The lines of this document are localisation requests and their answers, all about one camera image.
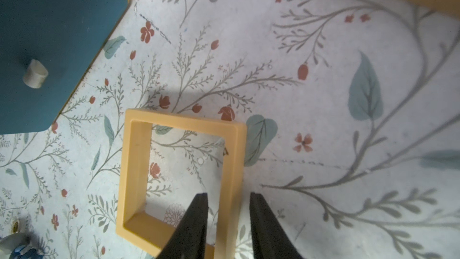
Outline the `large yellow brooch box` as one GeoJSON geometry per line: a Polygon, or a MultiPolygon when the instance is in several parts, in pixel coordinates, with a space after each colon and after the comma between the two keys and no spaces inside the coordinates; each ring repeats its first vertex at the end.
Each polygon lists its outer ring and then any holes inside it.
{"type": "Polygon", "coordinates": [[[207,192],[218,204],[216,242],[207,245],[207,259],[232,259],[236,252],[238,221],[242,205],[244,157],[247,125],[195,116],[162,113],[145,109],[128,109],[125,116],[116,233],[150,255],[157,257],[176,228],[149,212],[153,207],[166,209],[175,203],[191,202],[198,193],[207,192]],[[152,130],[154,125],[171,127],[173,133],[193,131],[219,137],[224,141],[221,167],[210,165],[210,156],[201,155],[198,170],[203,183],[193,183],[185,168],[186,158],[170,152],[160,163],[173,192],[156,203],[147,200],[152,130]]]}

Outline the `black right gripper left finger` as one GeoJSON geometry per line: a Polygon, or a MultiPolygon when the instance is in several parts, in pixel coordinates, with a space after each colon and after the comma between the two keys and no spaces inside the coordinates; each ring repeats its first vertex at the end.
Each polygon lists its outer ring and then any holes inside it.
{"type": "Polygon", "coordinates": [[[206,253],[208,195],[197,194],[157,259],[203,259],[206,253]]]}

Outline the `teal three-drawer cabinet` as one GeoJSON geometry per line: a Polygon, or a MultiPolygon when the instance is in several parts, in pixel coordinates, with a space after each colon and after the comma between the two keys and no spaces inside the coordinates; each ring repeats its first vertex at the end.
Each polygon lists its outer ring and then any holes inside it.
{"type": "Polygon", "coordinates": [[[1,133],[48,129],[129,0],[1,0],[1,133]]]}

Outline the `small blue brooch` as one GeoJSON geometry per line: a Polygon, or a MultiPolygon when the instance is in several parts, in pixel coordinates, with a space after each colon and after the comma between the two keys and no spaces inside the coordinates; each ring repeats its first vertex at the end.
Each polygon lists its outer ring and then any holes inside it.
{"type": "Polygon", "coordinates": [[[43,259],[44,254],[33,243],[31,237],[20,231],[20,221],[15,220],[11,234],[1,238],[1,259],[43,259]]]}

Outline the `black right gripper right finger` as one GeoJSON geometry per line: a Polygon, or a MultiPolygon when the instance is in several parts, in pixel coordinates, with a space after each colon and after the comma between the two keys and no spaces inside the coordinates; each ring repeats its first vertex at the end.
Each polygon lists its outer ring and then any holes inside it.
{"type": "Polygon", "coordinates": [[[250,225],[255,259],[301,259],[262,194],[250,193],[250,225]]]}

